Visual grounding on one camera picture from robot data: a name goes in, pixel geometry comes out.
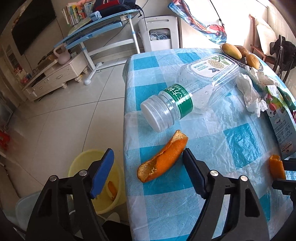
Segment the bottle label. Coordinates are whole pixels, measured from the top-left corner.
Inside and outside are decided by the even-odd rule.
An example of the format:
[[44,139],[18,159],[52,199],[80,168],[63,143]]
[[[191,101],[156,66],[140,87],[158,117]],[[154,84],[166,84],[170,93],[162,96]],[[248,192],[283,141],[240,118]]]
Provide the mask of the bottle label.
[[220,71],[233,65],[229,60],[227,60],[222,55],[213,55],[211,58],[199,61],[191,65],[191,69],[198,75],[212,78],[219,74]]
[[180,110],[181,119],[192,111],[192,94],[188,93],[183,86],[179,84],[173,84],[164,91],[168,93],[176,102]]

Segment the clear plastic bottle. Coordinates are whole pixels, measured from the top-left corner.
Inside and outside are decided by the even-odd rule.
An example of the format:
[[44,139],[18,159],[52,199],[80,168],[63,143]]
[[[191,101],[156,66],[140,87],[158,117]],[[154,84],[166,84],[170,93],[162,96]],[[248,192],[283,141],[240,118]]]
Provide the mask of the clear plastic bottle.
[[157,132],[170,128],[193,108],[204,113],[235,86],[239,66],[222,54],[214,54],[182,66],[176,83],[141,103],[141,110]]

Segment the tablecloth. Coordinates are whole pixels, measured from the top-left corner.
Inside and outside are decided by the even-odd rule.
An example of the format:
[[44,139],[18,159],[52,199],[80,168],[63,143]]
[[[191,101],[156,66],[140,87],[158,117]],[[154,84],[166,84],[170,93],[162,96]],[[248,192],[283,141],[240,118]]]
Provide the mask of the tablecloth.
[[[249,177],[260,198],[271,237],[292,210],[290,198],[271,187],[267,160],[280,151],[270,120],[266,112],[261,113],[260,118],[254,118],[246,110],[243,95],[236,87],[205,114],[192,112],[162,133],[155,132],[144,118],[140,109],[144,100],[174,84],[182,65],[213,53],[221,51],[162,50],[133,55],[126,62],[123,70],[126,83],[124,173],[134,240],[186,240],[203,207],[204,200],[195,193],[181,157],[171,169],[153,181],[142,183],[137,178],[139,165],[154,156],[178,129],[189,137],[186,147],[210,169],[228,177]],[[264,62],[261,63],[264,73],[277,79],[290,93],[278,76]],[[286,175],[287,179],[296,179],[294,172]],[[225,196],[214,237],[222,232],[228,203],[229,197]]]

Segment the bucket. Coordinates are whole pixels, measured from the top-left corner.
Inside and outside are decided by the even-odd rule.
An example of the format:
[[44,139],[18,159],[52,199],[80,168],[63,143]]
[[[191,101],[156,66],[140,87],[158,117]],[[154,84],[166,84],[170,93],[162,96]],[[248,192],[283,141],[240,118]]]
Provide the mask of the bucket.
[[[100,160],[105,152],[96,149],[87,150],[80,153],[73,161],[70,166],[68,176],[72,177],[80,170],[87,170],[92,162]],[[114,201],[111,200],[111,192],[108,189],[108,182],[112,181],[116,190],[117,196]],[[114,160],[113,166],[107,177],[105,185],[102,192],[95,198],[91,200],[96,213],[104,214],[111,211],[118,205],[126,202],[125,188],[124,188],[124,178],[123,170]]]

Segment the metal screw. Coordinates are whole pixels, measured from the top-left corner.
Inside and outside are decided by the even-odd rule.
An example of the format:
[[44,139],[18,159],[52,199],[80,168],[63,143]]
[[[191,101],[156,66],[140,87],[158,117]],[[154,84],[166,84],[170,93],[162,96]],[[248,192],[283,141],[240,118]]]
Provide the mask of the metal screw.
[[49,178],[49,180],[50,180],[51,182],[54,182],[56,179],[57,179],[57,176],[55,176],[55,175],[52,175],[52,176]]
[[241,180],[246,182],[248,180],[248,178],[246,176],[241,176]]
[[210,174],[211,174],[212,176],[214,176],[214,177],[216,177],[216,176],[219,175],[219,173],[218,173],[216,170],[212,170],[212,171],[210,172]]
[[87,170],[81,170],[80,172],[79,172],[79,175],[80,176],[85,176],[87,174]]

